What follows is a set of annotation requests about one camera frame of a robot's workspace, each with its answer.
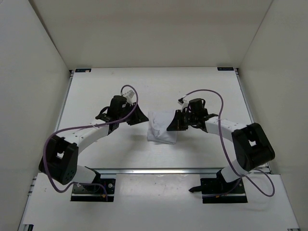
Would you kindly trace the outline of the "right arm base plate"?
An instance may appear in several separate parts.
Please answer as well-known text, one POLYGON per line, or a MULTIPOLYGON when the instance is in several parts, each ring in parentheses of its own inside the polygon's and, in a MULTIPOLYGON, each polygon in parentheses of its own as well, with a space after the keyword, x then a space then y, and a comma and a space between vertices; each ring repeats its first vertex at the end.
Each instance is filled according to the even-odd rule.
POLYGON ((190 188, 189 192, 201 192, 203 204, 244 204, 248 202, 243 180, 222 183, 216 178, 201 178, 200 185, 190 188))

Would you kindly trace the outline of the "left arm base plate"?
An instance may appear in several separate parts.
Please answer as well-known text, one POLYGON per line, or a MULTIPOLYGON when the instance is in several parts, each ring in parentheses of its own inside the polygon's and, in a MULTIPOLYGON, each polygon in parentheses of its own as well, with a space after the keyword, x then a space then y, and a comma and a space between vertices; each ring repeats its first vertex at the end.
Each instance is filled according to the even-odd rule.
POLYGON ((71 199, 72 202, 113 202, 116 188, 116 176, 104 175, 96 172, 94 184, 73 186, 71 199))

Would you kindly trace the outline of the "white skirt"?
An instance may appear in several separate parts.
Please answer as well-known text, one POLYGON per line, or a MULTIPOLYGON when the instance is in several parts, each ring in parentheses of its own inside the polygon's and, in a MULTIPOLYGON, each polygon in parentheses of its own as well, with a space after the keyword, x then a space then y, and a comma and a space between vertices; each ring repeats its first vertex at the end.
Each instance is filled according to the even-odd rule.
POLYGON ((167 131, 175 115, 175 110, 149 111, 149 126, 147 131, 147 141, 159 144, 175 144, 177 141, 176 131, 167 131))

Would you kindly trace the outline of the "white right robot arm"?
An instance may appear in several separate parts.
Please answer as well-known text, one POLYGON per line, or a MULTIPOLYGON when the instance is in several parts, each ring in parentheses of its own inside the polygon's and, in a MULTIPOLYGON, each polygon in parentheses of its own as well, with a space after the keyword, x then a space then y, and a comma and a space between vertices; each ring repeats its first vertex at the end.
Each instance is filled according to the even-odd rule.
POLYGON ((274 149, 260 124, 245 125, 220 119, 217 114, 208 113, 205 100, 201 98, 189 102, 181 98, 179 104, 182 108, 175 111, 167 131, 185 131, 192 127, 233 143, 236 158, 230 161, 227 157, 229 165, 217 173, 218 191, 228 192, 233 182, 275 158, 274 149))

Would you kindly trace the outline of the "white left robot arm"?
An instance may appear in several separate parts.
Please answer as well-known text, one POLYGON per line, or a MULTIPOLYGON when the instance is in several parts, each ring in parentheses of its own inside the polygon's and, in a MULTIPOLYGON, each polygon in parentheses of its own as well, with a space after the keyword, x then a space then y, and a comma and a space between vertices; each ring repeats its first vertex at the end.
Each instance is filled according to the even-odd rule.
POLYGON ((62 185, 83 183, 91 192, 100 188, 100 174, 89 167, 77 164, 78 156, 97 140, 110 135, 120 123, 133 126, 148 122, 148 117, 129 96, 116 95, 104 107, 89 128, 79 129, 69 135, 53 135, 46 147, 46 163, 51 178, 62 185))

